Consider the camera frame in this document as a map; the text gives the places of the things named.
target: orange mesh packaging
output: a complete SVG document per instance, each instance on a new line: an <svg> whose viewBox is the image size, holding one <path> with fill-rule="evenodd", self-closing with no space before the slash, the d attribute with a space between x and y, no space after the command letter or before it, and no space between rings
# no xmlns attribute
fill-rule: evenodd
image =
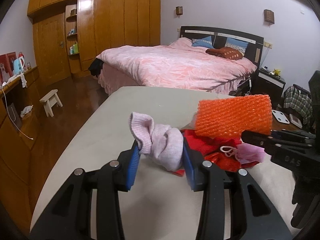
<svg viewBox="0 0 320 240"><path fill-rule="evenodd" d="M244 130L269 135L272 127L268 95L202 100L198 105L196 135L240 138Z"/></svg>

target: headboard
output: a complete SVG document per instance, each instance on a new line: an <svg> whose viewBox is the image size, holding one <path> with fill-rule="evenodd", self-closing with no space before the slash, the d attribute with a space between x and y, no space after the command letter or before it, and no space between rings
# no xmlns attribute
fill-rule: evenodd
<svg viewBox="0 0 320 240"><path fill-rule="evenodd" d="M215 27L181 26L180 30L180 38L201 39L209 35L212 37L212 44L215 49L224 47L228 37L249 42L244 57L259 68L263 48L263 37Z"/></svg>

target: metal screw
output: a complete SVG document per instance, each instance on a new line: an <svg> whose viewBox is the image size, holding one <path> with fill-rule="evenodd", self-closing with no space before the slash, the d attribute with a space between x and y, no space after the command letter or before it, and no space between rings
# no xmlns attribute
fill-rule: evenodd
<svg viewBox="0 0 320 240"><path fill-rule="evenodd" d="M204 167L207 167L207 168L210 168L212 166L212 162L211 161L203 161L202 162L202 165Z"/></svg>
<svg viewBox="0 0 320 240"><path fill-rule="evenodd" d="M248 172L247 172L247 170L245 170L245 169L239 169L239 174L241 175L241 176L246 176L247 174L248 174Z"/></svg>
<svg viewBox="0 0 320 240"><path fill-rule="evenodd" d="M77 169L75 169L75 171L73 173L74 173L74 175L79 176L83 173L83 169L77 168Z"/></svg>
<svg viewBox="0 0 320 240"><path fill-rule="evenodd" d="M109 165L113 168L118 167L119 166L119 162L117 160L113 160L109 163Z"/></svg>

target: red picture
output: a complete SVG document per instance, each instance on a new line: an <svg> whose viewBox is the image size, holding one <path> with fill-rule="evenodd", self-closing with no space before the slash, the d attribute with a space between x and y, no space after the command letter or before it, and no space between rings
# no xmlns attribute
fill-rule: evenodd
<svg viewBox="0 0 320 240"><path fill-rule="evenodd" d="M8 64L8 60L6 55L0 55L0 82L1 85L3 82L7 82L10 77L13 76L13 72L11 70L10 65Z"/></svg>
<svg viewBox="0 0 320 240"><path fill-rule="evenodd" d="M10 65L11 72L13 73L13 62L17 59L16 53L15 52L7 53L6 56L7 56L7 61Z"/></svg>

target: light blue kettle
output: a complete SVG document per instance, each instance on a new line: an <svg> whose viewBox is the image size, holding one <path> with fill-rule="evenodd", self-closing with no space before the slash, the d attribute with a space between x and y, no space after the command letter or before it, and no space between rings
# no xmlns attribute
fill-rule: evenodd
<svg viewBox="0 0 320 240"><path fill-rule="evenodd" d="M23 57L19 57L17 58L14 62L13 62L13 73L15 75L17 74L21 74L23 72L23 66L24 66L25 62L24 62L24 58Z"/></svg>

